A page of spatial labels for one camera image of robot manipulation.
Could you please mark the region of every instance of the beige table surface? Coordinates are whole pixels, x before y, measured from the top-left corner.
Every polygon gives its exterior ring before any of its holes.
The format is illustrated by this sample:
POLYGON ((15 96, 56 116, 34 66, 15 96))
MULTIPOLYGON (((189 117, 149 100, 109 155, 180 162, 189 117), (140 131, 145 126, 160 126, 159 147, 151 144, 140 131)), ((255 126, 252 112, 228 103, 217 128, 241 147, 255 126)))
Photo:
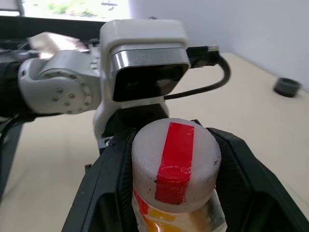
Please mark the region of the beige table surface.
MULTIPOLYGON (((267 72, 225 54, 231 81, 223 88, 168 101, 171 117, 244 139, 309 218, 309 94, 289 99, 271 89, 267 72)), ((214 83, 217 67, 190 70, 174 92, 214 83)), ((0 232, 59 232, 84 175, 98 157, 94 112, 37 119, 23 128, 0 206, 0 232)))

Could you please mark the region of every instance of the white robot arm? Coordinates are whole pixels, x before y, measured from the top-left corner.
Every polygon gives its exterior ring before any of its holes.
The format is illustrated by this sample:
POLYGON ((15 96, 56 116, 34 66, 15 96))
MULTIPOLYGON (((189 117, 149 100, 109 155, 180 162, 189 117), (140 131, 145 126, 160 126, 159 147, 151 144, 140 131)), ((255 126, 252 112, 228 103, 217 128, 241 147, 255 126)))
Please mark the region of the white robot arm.
MULTIPOLYGON (((99 140, 118 109, 159 103, 168 115, 164 96, 192 63, 205 65, 189 59, 184 29, 175 20, 111 21, 101 29, 100 47, 100 57, 61 51, 50 60, 25 61, 18 85, 27 106, 44 115, 96 110, 93 122, 99 140)), ((220 57, 216 48, 208 51, 220 57)), ((228 78, 183 96, 218 88, 228 78)))

